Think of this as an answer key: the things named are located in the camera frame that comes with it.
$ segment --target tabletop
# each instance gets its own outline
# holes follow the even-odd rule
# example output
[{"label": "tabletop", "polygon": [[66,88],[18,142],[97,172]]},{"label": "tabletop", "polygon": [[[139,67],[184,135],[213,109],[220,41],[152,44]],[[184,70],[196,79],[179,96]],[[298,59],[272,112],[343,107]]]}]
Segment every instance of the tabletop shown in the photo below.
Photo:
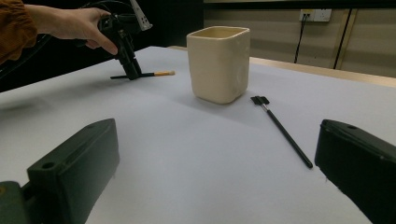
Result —
[{"label": "tabletop", "polygon": [[349,123],[396,145],[396,88],[251,63],[247,91],[216,105],[195,97],[187,52],[136,52],[143,72],[113,80],[118,61],[0,94],[0,180],[86,125],[114,118],[120,165],[87,223],[370,223],[314,166],[307,169],[270,109],[313,161],[320,123]]}]

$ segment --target black power cord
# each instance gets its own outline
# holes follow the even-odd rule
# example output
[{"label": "black power cord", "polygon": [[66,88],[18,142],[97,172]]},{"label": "black power cord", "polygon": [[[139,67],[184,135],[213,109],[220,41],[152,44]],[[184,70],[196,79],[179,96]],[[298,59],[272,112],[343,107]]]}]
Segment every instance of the black power cord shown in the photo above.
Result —
[{"label": "black power cord", "polygon": [[300,44],[301,44],[301,39],[303,38],[303,32],[304,32],[304,27],[305,27],[305,22],[308,19],[309,14],[304,14],[303,15],[303,19],[301,20],[301,29],[300,29],[300,40],[298,41],[298,45],[297,45],[297,50],[294,56],[294,63],[297,63],[297,59],[298,59],[298,53],[300,51]]},{"label": "black power cord", "polygon": [[[121,2],[121,1],[113,1],[113,0],[103,0],[103,1],[99,1],[99,2],[87,3],[86,5],[84,5],[80,8],[100,7],[101,9],[112,13],[112,11],[110,10],[108,5],[119,5],[122,7],[128,7],[134,13],[134,9],[131,5]],[[26,63],[29,59],[31,59],[39,50],[41,50],[44,47],[44,45],[46,45],[49,42],[49,40],[51,38],[52,38],[51,35],[42,35],[39,38],[39,40],[35,43],[35,46],[29,52],[22,54],[22,56],[16,62],[12,62],[11,64],[8,64],[7,66],[5,66],[3,68],[0,67],[0,80],[2,78],[4,78],[5,76],[9,75],[12,71],[17,69],[24,63]]]}]

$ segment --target orange sleeve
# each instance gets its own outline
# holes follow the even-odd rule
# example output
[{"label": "orange sleeve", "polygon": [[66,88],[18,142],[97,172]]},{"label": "orange sleeve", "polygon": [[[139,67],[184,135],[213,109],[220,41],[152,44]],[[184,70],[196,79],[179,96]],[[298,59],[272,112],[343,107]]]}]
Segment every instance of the orange sleeve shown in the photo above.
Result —
[{"label": "orange sleeve", "polygon": [[35,45],[37,29],[21,0],[0,0],[0,64]]}]

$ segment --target wall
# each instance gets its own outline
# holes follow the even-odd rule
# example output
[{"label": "wall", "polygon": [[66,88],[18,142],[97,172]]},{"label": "wall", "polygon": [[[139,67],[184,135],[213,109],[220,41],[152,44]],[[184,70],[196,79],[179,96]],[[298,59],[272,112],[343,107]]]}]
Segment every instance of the wall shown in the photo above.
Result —
[{"label": "wall", "polygon": [[[297,63],[396,77],[396,9],[355,9],[342,51],[338,46],[348,10],[333,9],[329,22],[307,22]],[[299,9],[206,9],[204,27],[243,26],[251,30],[251,56],[293,63],[301,23]]]}]

